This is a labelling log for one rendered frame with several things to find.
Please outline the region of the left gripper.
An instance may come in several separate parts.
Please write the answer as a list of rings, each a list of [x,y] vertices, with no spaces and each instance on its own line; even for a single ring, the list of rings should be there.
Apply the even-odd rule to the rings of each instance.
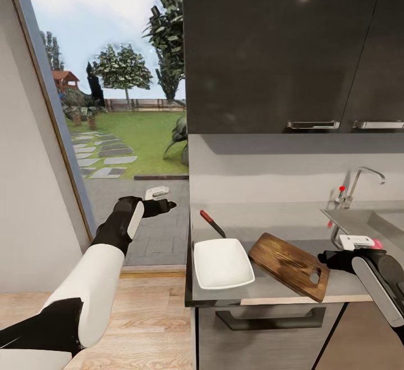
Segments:
[[[176,207],[176,203],[173,201],[168,202],[167,199],[162,199],[162,200],[149,200],[148,201],[151,204],[151,214],[149,217],[154,217],[157,216],[161,213],[167,213],[170,211],[170,209]]]

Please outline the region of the cutting board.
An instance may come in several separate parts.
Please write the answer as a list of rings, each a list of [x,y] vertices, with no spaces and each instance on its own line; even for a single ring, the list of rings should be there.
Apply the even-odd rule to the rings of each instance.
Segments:
[[[323,302],[331,269],[317,257],[265,232],[248,258],[312,300]],[[320,272],[318,284],[310,280],[314,269]]]

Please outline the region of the vidalia onion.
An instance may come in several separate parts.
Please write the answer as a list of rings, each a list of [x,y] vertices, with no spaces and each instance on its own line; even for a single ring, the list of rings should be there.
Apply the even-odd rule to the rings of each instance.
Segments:
[[[379,240],[373,239],[373,241],[375,242],[375,245],[369,249],[383,249],[382,243]]]

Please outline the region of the parer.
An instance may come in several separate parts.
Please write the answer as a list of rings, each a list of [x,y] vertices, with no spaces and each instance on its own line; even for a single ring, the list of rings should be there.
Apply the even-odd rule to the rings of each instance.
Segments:
[[[214,220],[209,217],[209,215],[207,213],[205,213],[203,210],[200,211],[200,213],[224,236],[226,237],[226,235],[224,234],[224,231],[214,222]]]

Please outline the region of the bowl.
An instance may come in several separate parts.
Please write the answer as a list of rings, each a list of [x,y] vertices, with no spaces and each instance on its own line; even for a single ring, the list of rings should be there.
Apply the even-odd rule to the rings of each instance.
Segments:
[[[195,243],[194,263],[198,283],[205,290],[227,290],[255,281],[250,260],[238,239]]]

